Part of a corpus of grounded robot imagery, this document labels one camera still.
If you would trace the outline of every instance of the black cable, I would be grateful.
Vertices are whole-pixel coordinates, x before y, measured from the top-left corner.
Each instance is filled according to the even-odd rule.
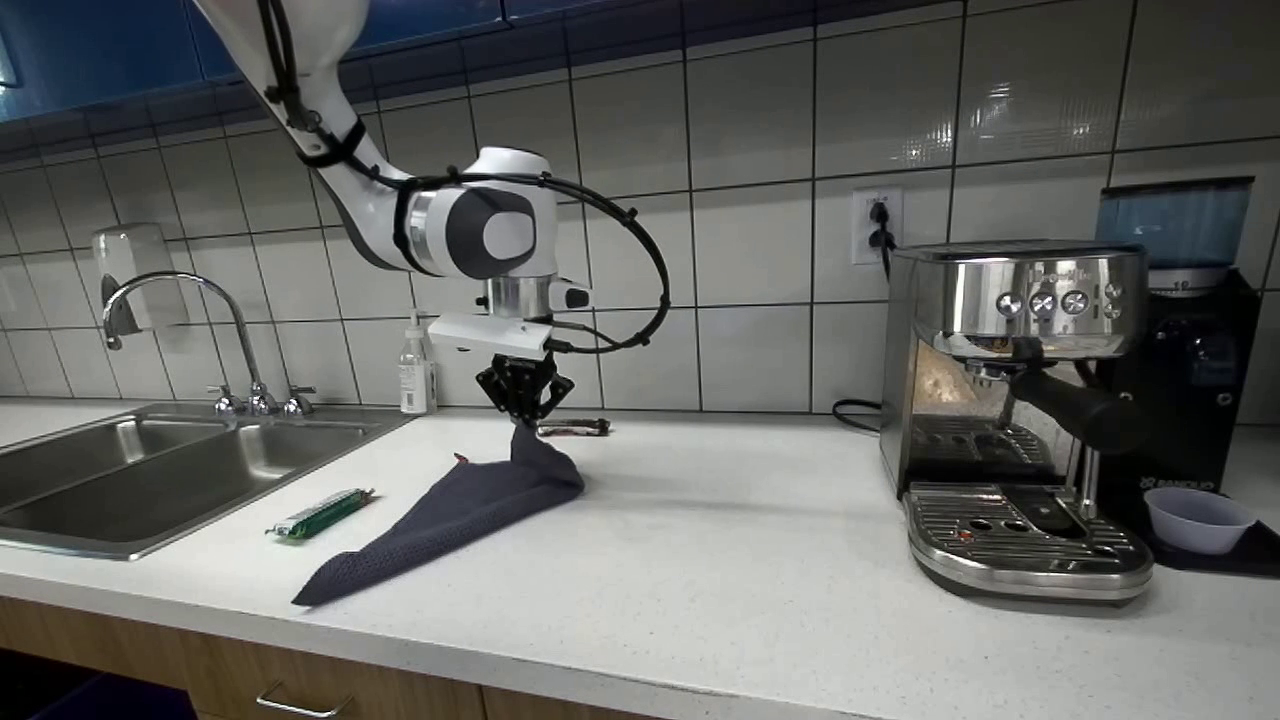
[[[449,173],[449,177],[383,177],[381,168],[371,164],[359,164],[357,146],[349,146],[342,140],[336,140],[314,110],[308,110],[301,104],[301,87],[297,87],[297,52],[291,52],[291,27],[288,27],[288,16],[278,8],[278,0],[261,0],[261,19],[262,19],[262,36],[267,36],[267,57],[271,57],[271,71],[274,71],[274,84],[262,90],[271,104],[283,104],[288,110],[288,123],[291,127],[302,127],[311,137],[319,137],[325,145],[325,161],[339,161],[342,168],[351,168],[357,177],[371,181],[371,182],[383,182],[396,190],[396,249],[405,251],[405,260],[412,269],[420,269],[407,251],[407,240],[405,240],[405,215],[407,215],[407,194],[412,190],[436,190],[436,187],[462,187],[462,182],[528,182],[528,187],[548,187],[556,194],[568,194],[568,198],[580,198],[580,203],[590,203],[596,212],[605,212],[606,221],[623,223],[632,230],[632,240],[644,249],[644,257],[651,260],[655,276],[660,276],[660,304],[655,313],[649,314],[649,325],[639,331],[632,331],[627,338],[610,338],[596,327],[589,327],[596,338],[605,338],[605,348],[574,348],[574,343],[564,343],[564,338],[548,338],[548,350],[568,350],[568,356],[605,356],[605,350],[619,350],[619,348],[639,348],[651,338],[651,331],[668,319],[671,313],[671,276],[668,276],[668,260],[663,251],[655,249],[655,240],[649,234],[649,226],[636,221],[636,206],[619,206],[614,198],[584,187],[584,182],[573,182],[573,181],[558,181],[558,177],[528,177],[528,173]]]
[[[854,395],[841,395],[841,398],[831,404],[831,415],[836,415],[841,425],[862,428],[862,430],[878,430],[878,428],[885,428],[878,411],[885,411],[885,404],[877,404],[877,398],[854,398]]]

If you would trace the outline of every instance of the coffee machine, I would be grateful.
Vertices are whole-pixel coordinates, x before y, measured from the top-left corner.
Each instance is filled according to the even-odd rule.
[[[891,262],[885,466],[917,563],[949,589],[1123,604],[1149,548],[1096,511],[1104,454],[1149,441],[1096,386],[1143,327],[1143,251],[940,243]]]

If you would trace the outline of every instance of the machine knob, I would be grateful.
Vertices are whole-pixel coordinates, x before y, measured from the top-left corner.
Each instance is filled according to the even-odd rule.
[[[999,314],[1015,314],[1018,306],[1023,306],[1023,304],[1018,304],[1013,291],[999,291],[999,297],[997,297],[997,313],[999,313]]]
[[[1050,297],[1050,291],[1035,291],[1035,297],[1033,297],[1033,314],[1035,314],[1035,319],[1050,319],[1050,306],[1054,306],[1054,297]]]
[[[1059,304],[1065,304],[1065,313],[1068,313],[1068,314],[1082,314],[1082,313],[1086,313],[1086,297],[1082,297],[1082,291],[1074,291],[1074,286],[1070,286],[1070,291],[1065,291],[1065,300],[1059,300]]]

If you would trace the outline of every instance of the dark blue cloth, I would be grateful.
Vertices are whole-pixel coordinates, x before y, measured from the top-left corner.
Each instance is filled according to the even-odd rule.
[[[431,563],[509,522],[568,504],[584,490],[574,464],[517,428],[509,464],[454,464],[423,498],[412,504],[381,540],[339,550],[297,590],[291,604],[319,608],[381,578]]]

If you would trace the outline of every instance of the white tile wall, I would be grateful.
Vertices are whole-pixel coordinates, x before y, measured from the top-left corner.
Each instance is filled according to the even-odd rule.
[[[46,327],[88,327],[88,297],[73,251],[26,257],[26,276]]]
[[[1276,11],[1270,0],[930,2],[376,97],[359,110],[398,168],[462,168],[474,145],[517,145],[639,206],[677,313],[651,348],[564,356],[558,372],[580,385],[568,408],[826,411],[836,395],[878,395],[885,362],[885,273],[852,262],[852,190],[904,190],[898,243],[1086,240],[1107,182],[1251,177],[1239,269],[1280,286]],[[228,314],[191,286],[191,327],[100,348],[88,234],[128,221],[162,223],[175,269],[241,300],[274,395],[314,385],[329,398],[390,404],[407,306],[470,313],[481,297],[466,281],[367,269],[262,116],[35,152],[0,168],[0,393],[196,404],[219,378],[242,393]],[[590,284],[596,313],[574,319],[610,336],[655,300],[636,243],[568,198],[558,273]],[[1276,343],[1270,291],[1246,425],[1280,425],[1258,372]],[[483,362],[439,350],[442,398],[487,404]]]
[[[319,230],[255,234],[274,319],[336,319],[336,286]]]
[[[262,276],[261,276],[255,249],[246,243],[246,234],[196,240],[191,262],[200,276],[214,281],[219,286],[228,286],[235,297],[242,319],[271,319]],[[214,297],[206,297],[203,306],[213,319],[232,319]]]
[[[68,376],[46,331],[9,331],[26,395],[68,395]]]
[[[470,108],[462,98],[383,110],[388,157],[407,173],[466,168],[474,161]]]
[[[274,331],[288,385],[314,386],[319,398],[359,404],[339,325],[274,325]]]
[[[960,19],[816,46],[816,173],[950,164]]]
[[[171,398],[171,378],[160,358],[160,343],[152,331],[124,336],[117,350],[108,350],[119,395],[137,398]]]
[[[1119,146],[1276,137],[1280,2],[1141,2]]]
[[[693,182],[810,177],[810,46],[687,62]]]
[[[1107,157],[955,173],[950,240],[1090,240]]]
[[[0,260],[0,327],[43,327],[35,284],[19,257]]]
[[[50,198],[73,249],[88,249],[100,226],[117,223],[100,161],[46,164],[46,187],[57,187]]]
[[[246,230],[223,140],[167,145],[162,168],[187,234]]]
[[[311,181],[283,131],[232,137],[232,168],[253,230],[314,223]]]
[[[9,331],[0,331],[0,393],[4,395],[25,395],[26,393],[25,372],[16,368]]]
[[[564,79],[474,97],[470,108],[481,145],[535,146],[556,177],[574,181],[574,127]]]
[[[709,411],[807,411],[807,306],[705,306]]]
[[[574,84],[584,181],[606,194],[687,187],[683,62]]]
[[[50,343],[68,372],[73,395],[119,395],[104,336],[97,327],[50,331]]]
[[[1111,146],[1126,0],[1070,0],[967,23],[960,161]]]
[[[816,304],[810,306],[810,408],[841,395],[878,398],[885,393],[885,304]]]
[[[693,203],[698,304],[810,297],[810,182],[694,190]]]
[[[632,336],[649,313],[599,313],[599,331]],[[677,306],[660,336],[636,350],[599,358],[606,408],[698,408],[694,386],[694,313]]]
[[[206,327],[160,327],[154,331],[171,395],[183,404],[213,404],[223,385],[219,350]]]
[[[623,206],[639,212],[639,223],[655,240],[671,276],[671,304],[693,304],[693,215],[687,194],[639,194]],[[651,306],[660,281],[649,269],[644,249],[606,215],[589,215],[590,249],[590,304],[596,306]]]
[[[46,181],[40,164],[13,164],[0,173],[0,198],[13,226],[16,249],[46,251],[68,249],[68,230],[57,215]]]
[[[162,234],[180,234],[175,203],[154,146],[104,157],[104,177],[119,223],[160,223]]]

